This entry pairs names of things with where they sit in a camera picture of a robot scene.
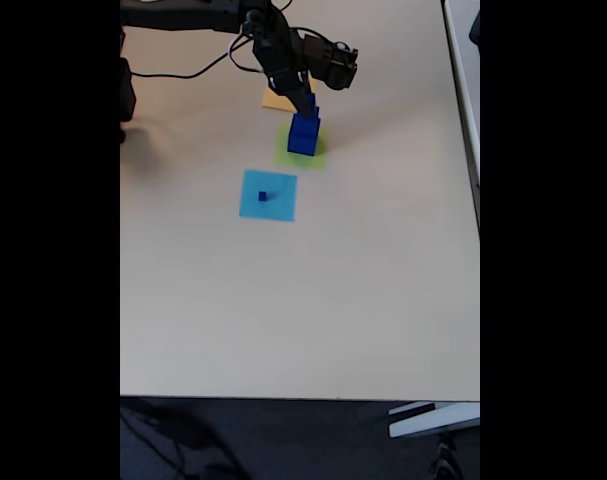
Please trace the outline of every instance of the table surface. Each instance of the table surface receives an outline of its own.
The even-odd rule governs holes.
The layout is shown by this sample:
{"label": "table surface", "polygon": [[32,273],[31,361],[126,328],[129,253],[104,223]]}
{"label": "table surface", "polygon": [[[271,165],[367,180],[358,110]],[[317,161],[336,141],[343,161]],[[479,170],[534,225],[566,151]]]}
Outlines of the table surface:
{"label": "table surface", "polygon": [[[350,89],[317,90],[324,171],[274,165],[291,114],[260,108],[262,75],[134,80],[121,394],[479,400],[480,240],[440,2],[286,16],[360,51]],[[231,38],[127,29],[123,55],[190,73]],[[298,175],[294,223],[239,217],[246,169]]]}

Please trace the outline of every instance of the dark carpet floor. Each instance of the dark carpet floor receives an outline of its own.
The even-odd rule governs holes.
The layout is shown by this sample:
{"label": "dark carpet floor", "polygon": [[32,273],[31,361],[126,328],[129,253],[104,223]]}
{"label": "dark carpet floor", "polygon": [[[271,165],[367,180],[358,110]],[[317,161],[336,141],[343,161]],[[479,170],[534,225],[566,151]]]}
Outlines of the dark carpet floor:
{"label": "dark carpet floor", "polygon": [[[252,480],[427,480],[438,437],[390,439],[387,410],[398,402],[147,399],[210,425]],[[133,427],[170,459],[174,445],[123,409]],[[453,432],[465,480],[480,479],[479,427]],[[218,450],[183,449],[188,473],[228,464]],[[172,480],[175,472],[121,422],[123,480]]]}

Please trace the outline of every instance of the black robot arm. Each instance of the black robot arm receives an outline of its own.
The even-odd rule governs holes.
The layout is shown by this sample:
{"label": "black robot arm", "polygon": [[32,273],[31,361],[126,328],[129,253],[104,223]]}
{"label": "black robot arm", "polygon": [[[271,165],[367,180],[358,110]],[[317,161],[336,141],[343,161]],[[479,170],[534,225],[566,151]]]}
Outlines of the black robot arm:
{"label": "black robot arm", "polygon": [[301,39],[270,0],[121,0],[121,26],[242,32],[254,40],[253,53],[269,87],[305,115],[312,114],[308,72],[342,90],[357,70],[358,50],[317,36]]}

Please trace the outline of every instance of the light blue square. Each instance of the light blue square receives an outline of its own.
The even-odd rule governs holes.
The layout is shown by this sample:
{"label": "light blue square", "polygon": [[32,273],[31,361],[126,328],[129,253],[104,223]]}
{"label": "light blue square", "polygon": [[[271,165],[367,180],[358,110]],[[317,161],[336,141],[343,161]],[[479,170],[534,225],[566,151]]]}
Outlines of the light blue square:
{"label": "light blue square", "polygon": [[[267,201],[259,202],[259,192],[267,192]],[[246,170],[239,215],[282,222],[294,221],[296,176]]]}

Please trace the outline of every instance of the black cable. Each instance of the black cable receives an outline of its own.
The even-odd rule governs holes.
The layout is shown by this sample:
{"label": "black cable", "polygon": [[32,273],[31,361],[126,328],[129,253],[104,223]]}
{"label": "black cable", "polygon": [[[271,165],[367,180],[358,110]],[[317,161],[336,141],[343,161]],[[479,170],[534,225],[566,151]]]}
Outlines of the black cable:
{"label": "black cable", "polygon": [[[289,2],[287,2],[287,4],[283,8],[280,9],[280,11],[282,12],[286,8],[288,8],[290,5],[292,5],[293,1],[294,0],[290,0]],[[247,45],[248,43],[250,43],[251,41],[252,41],[252,39],[248,38],[244,42],[241,42],[239,45],[236,45],[234,48],[232,48],[232,52],[235,52],[239,48],[241,48],[244,45]],[[207,64],[205,67],[203,67],[201,70],[199,70],[196,73],[189,74],[189,75],[181,75],[181,74],[178,74],[178,73],[136,73],[136,72],[132,72],[132,75],[135,76],[135,77],[141,77],[141,78],[178,78],[178,79],[181,79],[181,80],[190,80],[192,78],[196,78],[196,77],[199,77],[199,76],[203,75],[210,68],[212,68],[214,65],[216,65],[217,63],[219,63],[221,60],[223,60],[227,56],[228,56],[227,52],[222,53],[217,58],[215,58],[214,60],[212,60],[212,62],[210,62],[209,64]],[[256,69],[246,69],[246,67],[240,66],[233,59],[232,59],[232,62],[238,68],[240,68],[241,70],[262,73],[262,72],[260,72],[260,70],[256,70]]]}
{"label": "black cable", "polygon": [[263,73],[262,70],[258,70],[256,68],[250,68],[250,67],[244,67],[243,65],[239,65],[238,63],[236,63],[236,60],[234,60],[234,57],[232,56],[232,52],[234,52],[234,46],[236,45],[236,42],[238,42],[241,38],[243,38],[243,34],[239,33],[236,38],[232,41],[232,43],[230,43],[230,47],[228,49],[228,56],[230,57],[230,60],[232,61],[232,63],[234,64],[234,66],[236,68],[238,68],[239,70],[243,70],[244,72],[250,72],[250,73]]}
{"label": "black cable", "polygon": [[[244,42],[241,42],[239,45],[236,45],[234,48],[232,48],[232,51],[234,52],[234,51],[238,50],[239,48],[243,47],[244,45],[247,45],[251,41],[252,41],[252,39],[248,38]],[[201,70],[199,70],[198,72],[193,73],[191,75],[180,75],[180,74],[176,74],[176,73],[135,73],[135,72],[132,72],[132,75],[134,75],[135,77],[142,77],[142,78],[164,77],[164,78],[180,78],[180,79],[183,79],[183,80],[189,80],[191,78],[196,78],[196,77],[198,77],[200,75],[203,75],[205,72],[207,72],[214,65],[216,65],[217,63],[219,63],[221,60],[225,59],[225,57],[227,57],[227,55],[228,55],[227,52],[222,53],[217,58],[215,58],[211,63],[209,63],[208,65],[206,65],[205,67],[203,67]]]}

